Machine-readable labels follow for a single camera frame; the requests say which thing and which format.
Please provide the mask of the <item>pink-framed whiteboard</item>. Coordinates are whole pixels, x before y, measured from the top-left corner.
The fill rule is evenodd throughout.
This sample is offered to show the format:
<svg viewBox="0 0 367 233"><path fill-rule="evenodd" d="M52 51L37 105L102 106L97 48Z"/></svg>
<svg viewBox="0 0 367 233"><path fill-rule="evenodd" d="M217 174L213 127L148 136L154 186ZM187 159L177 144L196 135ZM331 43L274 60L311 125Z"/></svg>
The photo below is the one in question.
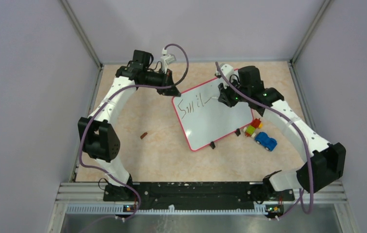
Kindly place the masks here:
<svg viewBox="0 0 367 233"><path fill-rule="evenodd" d="M218 97L223 79L214 77L173 97L171 102L191 151L198 151L253 121L252 109L241 102L228 107Z"/></svg>

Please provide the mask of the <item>brown marker cap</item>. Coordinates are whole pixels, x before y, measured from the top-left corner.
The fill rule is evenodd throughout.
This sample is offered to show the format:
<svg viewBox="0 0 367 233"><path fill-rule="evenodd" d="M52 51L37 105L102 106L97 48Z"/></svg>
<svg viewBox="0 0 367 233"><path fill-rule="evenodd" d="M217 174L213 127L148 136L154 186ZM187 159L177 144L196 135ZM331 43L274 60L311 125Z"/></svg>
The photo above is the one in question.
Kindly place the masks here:
<svg viewBox="0 0 367 233"><path fill-rule="evenodd" d="M148 133L147 132L144 132L141 136L140 136L140 139L143 139Z"/></svg>

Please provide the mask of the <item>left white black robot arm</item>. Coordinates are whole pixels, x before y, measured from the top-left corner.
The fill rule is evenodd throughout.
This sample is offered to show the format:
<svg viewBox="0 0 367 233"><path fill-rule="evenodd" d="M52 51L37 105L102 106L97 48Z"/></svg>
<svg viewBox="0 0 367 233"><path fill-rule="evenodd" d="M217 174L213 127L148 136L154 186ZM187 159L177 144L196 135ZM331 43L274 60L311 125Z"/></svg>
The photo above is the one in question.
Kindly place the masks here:
<svg viewBox="0 0 367 233"><path fill-rule="evenodd" d="M162 96L181 96L168 68L176 61L175 55L164 48L158 70L150 68L153 60L151 53L135 50L132 60L116 71L113 83L98 107L78 121L81 151L99 164L96 169L107 175L109 183L116 186L115 195L124 201L133 196L133 187L127 184L130 174L118 155L121 143L114 129L122 109L139 88L156 89Z"/></svg>

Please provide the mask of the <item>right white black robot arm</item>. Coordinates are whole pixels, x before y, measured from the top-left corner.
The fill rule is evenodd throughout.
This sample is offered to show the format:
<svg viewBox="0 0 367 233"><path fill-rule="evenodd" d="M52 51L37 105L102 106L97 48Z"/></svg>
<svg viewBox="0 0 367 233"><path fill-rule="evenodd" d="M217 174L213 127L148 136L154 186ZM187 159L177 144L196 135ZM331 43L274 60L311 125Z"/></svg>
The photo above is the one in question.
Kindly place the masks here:
<svg viewBox="0 0 367 233"><path fill-rule="evenodd" d="M300 154L304 165L292 170L276 171L263 179L262 193L275 200L282 191L302 188L315 193L340 179L344 172L346 149L332 144L308 126L274 87L266 88L255 66L234 70L229 64L216 64L219 102L234 107L245 102L263 119L276 126Z"/></svg>

